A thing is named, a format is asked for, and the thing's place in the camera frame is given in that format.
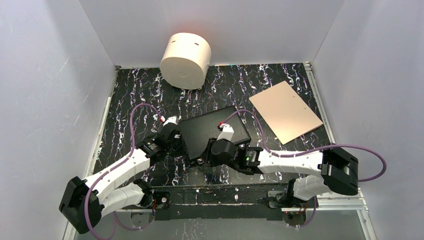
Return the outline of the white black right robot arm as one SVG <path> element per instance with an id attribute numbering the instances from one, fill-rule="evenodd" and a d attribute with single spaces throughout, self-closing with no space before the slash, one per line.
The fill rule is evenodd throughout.
<path id="1" fill-rule="evenodd" d="M 358 194 L 358 159 L 341 147 L 327 146 L 317 151 L 271 151 L 262 147 L 232 143 L 233 128 L 219 126 L 220 135 L 210 138 L 201 157 L 215 167 L 226 165 L 245 174 L 293 173 L 285 191 L 268 193 L 264 201 L 270 208 L 305 207 L 313 197 L 325 193 L 345 196 Z"/>

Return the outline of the black poker chip case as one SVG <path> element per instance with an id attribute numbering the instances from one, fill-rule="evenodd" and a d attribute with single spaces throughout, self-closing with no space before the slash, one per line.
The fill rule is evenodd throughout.
<path id="1" fill-rule="evenodd" d="M 189 163 L 193 164 L 201 158 L 206 150 L 209 139 L 218 138 L 218 125 L 236 111 L 235 106 L 226 106 L 202 115 L 183 120 L 178 123 L 181 136 L 187 149 Z M 233 128 L 231 142 L 235 145 L 249 144 L 252 140 L 247 128 L 238 114 L 231 117 L 227 123 Z"/>

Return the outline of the beige rectangular board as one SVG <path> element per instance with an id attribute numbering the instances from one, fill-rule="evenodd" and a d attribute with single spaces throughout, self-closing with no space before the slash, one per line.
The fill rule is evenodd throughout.
<path id="1" fill-rule="evenodd" d="M 282 144 L 323 125 L 286 81 L 251 96 L 249 100 Z"/>

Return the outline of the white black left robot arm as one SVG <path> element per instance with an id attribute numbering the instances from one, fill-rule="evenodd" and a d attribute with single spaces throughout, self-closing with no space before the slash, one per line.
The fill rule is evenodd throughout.
<path id="1" fill-rule="evenodd" d="M 112 165 L 86 178 L 68 181 L 59 211 L 79 234 L 91 232 L 101 218 L 127 206 L 150 207 L 155 200 L 151 186 L 138 179 L 127 180 L 147 170 L 166 157 L 184 152 L 178 118 L 162 118 L 159 133 L 135 144 L 130 152 Z"/>

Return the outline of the white cylindrical lamp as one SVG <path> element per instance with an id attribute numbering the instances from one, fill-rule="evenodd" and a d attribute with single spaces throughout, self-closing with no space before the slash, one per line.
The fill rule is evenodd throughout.
<path id="1" fill-rule="evenodd" d="M 169 39 L 160 72 L 168 84 L 183 90 L 203 87 L 210 66 L 212 50 L 201 36 L 180 32 Z"/>

